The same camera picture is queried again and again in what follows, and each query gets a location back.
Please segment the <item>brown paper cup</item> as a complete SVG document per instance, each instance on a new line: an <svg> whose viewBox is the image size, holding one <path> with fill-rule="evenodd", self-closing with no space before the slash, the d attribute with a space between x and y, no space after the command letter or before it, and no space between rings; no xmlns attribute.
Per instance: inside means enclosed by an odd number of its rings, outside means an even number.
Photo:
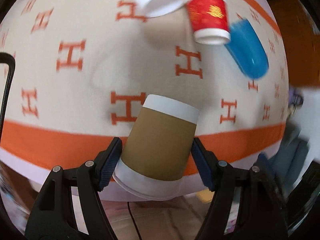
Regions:
<svg viewBox="0 0 320 240"><path fill-rule="evenodd" d="M149 200L174 198L193 143L199 110L160 95L147 96L113 173L126 191Z"/></svg>

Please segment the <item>blue plastic cup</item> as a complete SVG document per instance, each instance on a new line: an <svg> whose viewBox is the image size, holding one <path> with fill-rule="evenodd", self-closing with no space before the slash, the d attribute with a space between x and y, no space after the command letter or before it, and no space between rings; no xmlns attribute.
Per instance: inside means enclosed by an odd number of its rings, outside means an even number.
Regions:
<svg viewBox="0 0 320 240"><path fill-rule="evenodd" d="M244 76L260 79L269 69L268 58L259 37L247 19L234 22L229 27L231 40L226 49Z"/></svg>

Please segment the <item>red paper cup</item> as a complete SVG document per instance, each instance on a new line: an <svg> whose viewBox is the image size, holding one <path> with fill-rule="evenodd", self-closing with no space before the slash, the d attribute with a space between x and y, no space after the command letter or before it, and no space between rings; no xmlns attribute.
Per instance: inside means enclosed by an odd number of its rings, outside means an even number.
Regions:
<svg viewBox="0 0 320 240"><path fill-rule="evenodd" d="M224 45L230 42L225 0L187 0L186 6L197 43Z"/></svg>

